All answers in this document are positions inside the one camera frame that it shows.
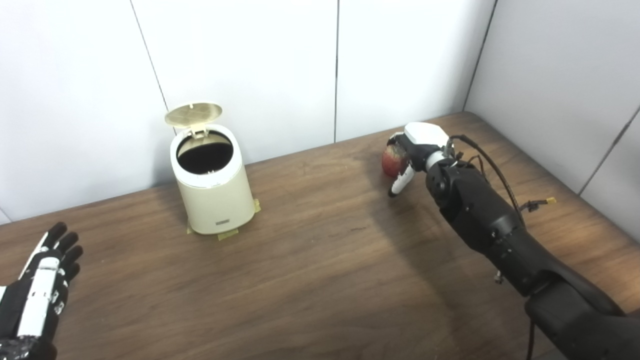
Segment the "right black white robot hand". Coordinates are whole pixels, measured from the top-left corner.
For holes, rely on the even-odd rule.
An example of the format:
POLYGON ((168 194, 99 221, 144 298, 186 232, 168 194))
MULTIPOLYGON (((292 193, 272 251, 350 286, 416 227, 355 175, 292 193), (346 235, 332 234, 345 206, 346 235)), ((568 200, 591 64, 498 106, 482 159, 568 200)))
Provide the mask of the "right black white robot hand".
POLYGON ((399 155, 400 169, 388 196, 395 198, 417 173, 427 173, 436 163, 450 158, 449 139, 440 126, 423 121, 412 121, 391 135, 386 145, 399 155))

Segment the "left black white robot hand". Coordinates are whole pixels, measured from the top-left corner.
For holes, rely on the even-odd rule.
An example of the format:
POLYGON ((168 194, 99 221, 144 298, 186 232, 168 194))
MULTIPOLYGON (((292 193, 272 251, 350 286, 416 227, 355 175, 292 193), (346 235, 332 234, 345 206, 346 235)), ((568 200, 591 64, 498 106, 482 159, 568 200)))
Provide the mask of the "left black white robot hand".
POLYGON ((0 291, 0 358, 55 360, 58 323, 81 271, 79 236, 55 223, 42 235, 17 280, 0 291))

